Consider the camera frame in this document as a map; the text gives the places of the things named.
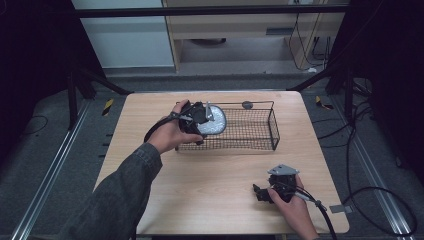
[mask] small round object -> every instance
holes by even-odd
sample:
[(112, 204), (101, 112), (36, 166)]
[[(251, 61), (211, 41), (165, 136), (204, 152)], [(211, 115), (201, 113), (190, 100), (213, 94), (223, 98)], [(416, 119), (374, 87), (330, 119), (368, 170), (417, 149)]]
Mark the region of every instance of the small round object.
[(250, 101), (244, 101), (242, 104), (244, 109), (252, 109), (253, 108), (253, 103)]

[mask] floor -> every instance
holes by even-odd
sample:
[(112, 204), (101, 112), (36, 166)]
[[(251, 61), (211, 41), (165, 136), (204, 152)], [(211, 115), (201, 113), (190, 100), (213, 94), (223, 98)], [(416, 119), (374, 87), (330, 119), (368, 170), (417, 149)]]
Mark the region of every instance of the floor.
[[(309, 56), (311, 62), (323, 63), (320, 53), (325, 49), (325, 44), (322, 42), (317, 45), (315, 54)], [(291, 61), (290, 51), (281, 38), (227, 39), (223, 44), (186, 41), (178, 72), (150, 72), (144, 76), (109, 80), (137, 92), (285, 90), (303, 82), (314, 74), (313, 71), (321, 71), (322, 68), (323, 66), (315, 66), (312, 69), (306, 67), (299, 70)], [(340, 198), (344, 199), (349, 195), (348, 181), (352, 189), (370, 185), (388, 188), (403, 199), (418, 219), (415, 234), (400, 239), (424, 239), (422, 185), (410, 169), (396, 166), (396, 156), (374, 121), (372, 110), (365, 101), (366, 97), (354, 97), (354, 104), (358, 106), (358, 113), (361, 115), (357, 119), (356, 135), (350, 144), (349, 152), (345, 144), (353, 129), (346, 128), (324, 137), (345, 124), (341, 107), (343, 92), (328, 96), (324, 91), (327, 81), (323, 79), (305, 89), (302, 91), (302, 97), (316, 134), (322, 138), (320, 144)], [(356, 81), (372, 91), (367, 80)], [(101, 85), (94, 84), (94, 87), (98, 92), (95, 100), (87, 101), (79, 97), (80, 109), (86, 108), (87, 111), (79, 131), (74, 133), (75, 136), (71, 136), (71, 148), (62, 150), (63, 162), (58, 165), (56, 175), (52, 176), (55, 181), (44, 198), (36, 199), (39, 200), (40, 206), (29, 209), (29, 206), (33, 206), (31, 202), (34, 196), (37, 196), (37, 189), (49, 172), (58, 150), (61, 150), (63, 139), (69, 137), (67, 93), (60, 92), (37, 105), (26, 134), (22, 135), (21, 142), (10, 155), (13, 164), (7, 171), (2, 170), (0, 239), (10, 239), (11, 234), (21, 229), (17, 227), (26, 219), (25, 213), (33, 213), (35, 216), (24, 222), (28, 226), (28, 239), (53, 238), (72, 210), (89, 196), (125, 101), (125, 96), (117, 95)], [(327, 106), (318, 106), (316, 96), (320, 96), (322, 103)], [(111, 98), (114, 99), (111, 111), (108, 116), (102, 116), (105, 103)], [(347, 214), (351, 229), (340, 234), (339, 239), (399, 239), (392, 234), (392, 227), (396, 226), (396, 222), (390, 220), (393, 213), (395, 216), (400, 214), (399, 222), (406, 221), (410, 228), (414, 225), (408, 209), (402, 202), (393, 200), (391, 195), (366, 191), (361, 192), (355, 199), (357, 206), (374, 222), (388, 229), (388, 232), (372, 226), (359, 214), (358, 207), (348, 201), (346, 206), (353, 209), (352, 213)]]

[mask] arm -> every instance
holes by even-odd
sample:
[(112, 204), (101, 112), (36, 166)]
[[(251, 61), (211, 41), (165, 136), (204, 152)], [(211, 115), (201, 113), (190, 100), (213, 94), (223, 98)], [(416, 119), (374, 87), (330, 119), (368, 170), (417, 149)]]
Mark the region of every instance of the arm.
[[(187, 101), (173, 109), (180, 112)], [(58, 239), (129, 239), (139, 223), (150, 188), (162, 167), (160, 154), (202, 136), (182, 133), (178, 121), (159, 127), (147, 143), (106, 177), (59, 233)]]
[[(299, 175), (296, 175), (297, 186), (303, 188)], [(318, 239), (318, 233), (312, 224), (306, 202), (298, 196), (293, 196), (289, 203), (284, 202), (274, 189), (268, 189), (272, 201), (283, 214), (289, 226), (305, 240)]]

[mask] gray floor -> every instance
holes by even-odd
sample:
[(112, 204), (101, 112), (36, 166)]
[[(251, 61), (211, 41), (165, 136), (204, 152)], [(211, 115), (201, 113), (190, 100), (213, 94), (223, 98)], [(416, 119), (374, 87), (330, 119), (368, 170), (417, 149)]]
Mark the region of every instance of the gray floor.
[[(155, 75), (150, 72), (142, 77), (111, 78), (110, 80), (123, 88), (138, 92), (284, 90), (312, 76), (312, 73), (295, 67), (291, 61), (290, 52), (279, 38), (228, 39), (226, 43), (220, 45), (199, 45), (186, 41), (184, 47), (181, 69), (178, 73)], [(317, 52), (319, 53), (322, 49), (323, 46), (319, 45)], [(318, 137), (344, 124), (343, 114), (337, 109), (343, 94), (326, 96), (325, 84), (324, 79), (302, 92)], [(94, 187), (104, 155), (107, 153), (107, 144), (111, 140), (110, 134), (113, 134), (125, 101), (125, 96), (119, 96), (101, 85), (94, 86), (98, 91), (95, 100), (87, 101), (79, 98), (79, 106), (84, 104), (89, 106), (87, 115), (33, 225), (32, 236), (54, 236), (69, 214), (90, 195)], [(332, 104), (336, 109), (329, 110), (317, 106), (316, 96), (321, 96), (326, 103)], [(108, 116), (102, 116), (105, 102), (110, 98), (114, 99), (111, 111)], [(364, 100), (366, 99), (356, 96), (355, 104), (358, 105)], [(40, 101), (34, 115), (41, 117), (34, 117), (30, 121), (27, 128), (28, 134), (22, 135), (21, 142), (10, 155), (13, 164), (7, 171), (1, 172), (1, 239), (9, 239), (10, 234), (19, 224), (67, 134), (67, 93), (60, 92)], [(346, 158), (346, 147), (335, 147), (346, 143), (348, 134), (348, 131), (341, 131), (320, 140), (340, 198), (344, 199), (348, 196), (347, 164), (350, 169), (352, 189), (372, 185), (375, 181), (373, 177), (376, 175), (369, 176), (368, 166), (362, 160), (364, 152), (361, 152), (361, 146), (363, 146), (366, 151), (365, 158), (370, 159), (385, 187), (404, 199), (416, 214), (418, 230), (412, 239), (424, 239), (423, 187), (411, 170), (396, 166), (395, 156), (373, 120), (372, 112), (358, 119), (357, 134), (355, 142), (350, 147), (349, 159)], [(376, 195), (378, 194), (371, 191), (360, 194), (355, 199), (360, 209), (373, 221), (391, 230), (391, 224), (386, 217), (387, 212), (381, 207), (381, 198), (379, 199)], [(396, 205), (399, 206), (407, 222), (411, 224), (408, 212), (401, 204), (396, 203)], [(347, 216), (350, 230), (340, 234), (339, 239), (397, 239), (373, 227), (360, 216), (356, 208)], [(296, 236), (288, 236), (288, 238), (296, 239)]]

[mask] cable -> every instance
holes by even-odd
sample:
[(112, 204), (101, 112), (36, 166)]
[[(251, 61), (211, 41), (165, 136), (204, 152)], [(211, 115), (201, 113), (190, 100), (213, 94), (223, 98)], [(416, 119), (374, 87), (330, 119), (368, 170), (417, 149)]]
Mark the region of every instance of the cable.
[(40, 116), (33, 116), (32, 119), (34, 119), (34, 118), (44, 118), (44, 120), (45, 120), (44, 125), (41, 126), (39, 129), (34, 130), (32, 132), (24, 132), (24, 133), (22, 133), (23, 135), (30, 135), (30, 134), (37, 133), (37, 132), (41, 131), (42, 129), (44, 129), (47, 126), (47, 123), (49, 122), (49, 119), (45, 116), (41, 116), (41, 115)]
[[(291, 40), (292, 40), (292, 37), (293, 37), (293, 34), (294, 34), (294, 32), (295, 31), (297, 31), (297, 35), (298, 35), (298, 37), (299, 37), (299, 42), (300, 42), (300, 45), (301, 45), (301, 47), (302, 47), (302, 50), (303, 50), (303, 57), (305, 58), (305, 60), (311, 65), (311, 67), (318, 67), (318, 66), (321, 66), (322, 64), (314, 64), (314, 63), (311, 63), (309, 60), (308, 60), (308, 57), (306, 56), (306, 50), (305, 50), (305, 46), (303, 45), (303, 42), (302, 42), (302, 38), (301, 38), (301, 36), (300, 36), (300, 31), (299, 31), (299, 13), (297, 13), (296, 14), (296, 21), (295, 21), (295, 23), (294, 23), (294, 27), (293, 27), (293, 31), (292, 31), (292, 33), (290, 34), (290, 38), (289, 38), (289, 49), (290, 49), (290, 54), (292, 55), (292, 58), (293, 58), (293, 60), (295, 59), (295, 57), (294, 57), (294, 54), (293, 54), (293, 51), (292, 51), (292, 49), (291, 49)], [(301, 71), (305, 71), (305, 70), (308, 70), (308, 69), (303, 69), (303, 68), (300, 68), (298, 65), (297, 65), (297, 63), (296, 63), (296, 61), (294, 61), (294, 64), (295, 64), (295, 66), (296, 66), (296, 68), (298, 69), (298, 70), (301, 70)]]
[(3, 0), (3, 2), (4, 2), (4, 9), (3, 9), (3, 11), (0, 12), (0, 16), (2, 16), (3, 14), (5, 14), (7, 12), (7, 2), (6, 2), (6, 0)]
[[(384, 189), (384, 188), (381, 188), (381, 187), (364, 187), (364, 188), (361, 188), (361, 189), (359, 189), (359, 190), (356, 190), (355, 192), (352, 192), (352, 186), (351, 186), (351, 182), (350, 182), (350, 158), (349, 158), (349, 153), (350, 153), (350, 144), (351, 144), (351, 142), (352, 142), (352, 140), (353, 140), (353, 138), (354, 138), (354, 136), (355, 136), (355, 134), (356, 134), (356, 125), (355, 125), (355, 121), (362, 115), (362, 117), (363, 117), (363, 115), (365, 115), (366, 113), (369, 113), (370, 111), (369, 111), (369, 109), (370, 109), (370, 107), (367, 107), (367, 108), (365, 108), (364, 110), (362, 110), (361, 112), (357, 112), (358, 111), (358, 109), (359, 109), (359, 107), (362, 105), (362, 104), (364, 104), (364, 103), (367, 103), (368, 101), (364, 101), (364, 102), (362, 102), (362, 103), (360, 103), (358, 106), (357, 106), (357, 108), (355, 109), (355, 111), (354, 111), (354, 117), (353, 117), (353, 122), (351, 123), (351, 127), (352, 127), (352, 130), (351, 130), (351, 132), (350, 132), (350, 134), (349, 134), (349, 138), (348, 138), (348, 142), (347, 142), (347, 147), (346, 147), (346, 180), (347, 180), (347, 187), (348, 187), (348, 192), (349, 192), (349, 196), (342, 202), (342, 204), (345, 204), (349, 199), (352, 201), (352, 204), (355, 206), (355, 208), (357, 209), (357, 211), (362, 215), (362, 217), (364, 217), (369, 223), (371, 223), (374, 227), (376, 227), (377, 229), (379, 229), (379, 230), (381, 230), (382, 232), (384, 232), (384, 233), (386, 233), (386, 234), (389, 234), (389, 235), (391, 235), (391, 236), (395, 236), (395, 237), (408, 237), (408, 236), (411, 236), (411, 235), (413, 235), (415, 232), (416, 232), (416, 230), (417, 230), (417, 226), (418, 226), (418, 221), (417, 221), (417, 218), (416, 218), (416, 216), (414, 215), (414, 213), (413, 213), (413, 211), (412, 211), (412, 209), (408, 206), (408, 204), (404, 201), (404, 200), (402, 200), (402, 198), (400, 198), (398, 195), (396, 195), (396, 194), (394, 194), (393, 192), (391, 192), (391, 191), (389, 191), (389, 190), (387, 190), (387, 189)], [(387, 193), (390, 193), (390, 194), (392, 194), (393, 196), (395, 196), (395, 198), (399, 201), (399, 202), (401, 202), (403, 205), (404, 205), (404, 207), (406, 208), (406, 210), (409, 212), (409, 214), (410, 214), (410, 216), (412, 217), (412, 221), (413, 221), (413, 224), (412, 224), (412, 228), (411, 228), (411, 230), (410, 230), (410, 232), (409, 233), (406, 233), (406, 234), (399, 234), (399, 233), (394, 233), (394, 232), (392, 232), (392, 231), (390, 231), (390, 230), (387, 230), (387, 229), (385, 229), (384, 227), (381, 227), (380, 225), (378, 225), (377, 223), (375, 223), (374, 221), (372, 221), (371, 220), (371, 218), (370, 217), (368, 217), (359, 207), (358, 207), (358, 204), (357, 204), (357, 202), (356, 202), (356, 200), (355, 200), (355, 198), (354, 198), (354, 196), (356, 195), (356, 194), (358, 194), (359, 192), (362, 192), (362, 191), (366, 191), (366, 190), (380, 190), (380, 191), (384, 191), (384, 192), (387, 192)]]

